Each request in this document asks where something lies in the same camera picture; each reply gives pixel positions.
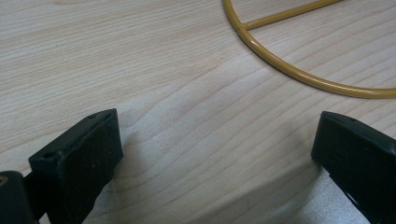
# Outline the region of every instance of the light wood tabletop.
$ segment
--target light wood tabletop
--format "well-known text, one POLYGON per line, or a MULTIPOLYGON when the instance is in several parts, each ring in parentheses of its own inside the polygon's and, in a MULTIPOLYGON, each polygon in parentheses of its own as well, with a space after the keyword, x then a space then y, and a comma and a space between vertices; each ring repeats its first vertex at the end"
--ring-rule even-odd
MULTIPOLYGON (((233 0, 242 21, 310 2, 233 0)), ((394 0, 346 0, 252 33, 319 77, 396 87, 394 0)), ((311 160, 319 115, 396 137, 395 100, 280 73, 220 0, 1 0, 0 74, 0 171, 27 175, 33 153, 118 109, 124 158, 84 223, 368 223, 311 160)))

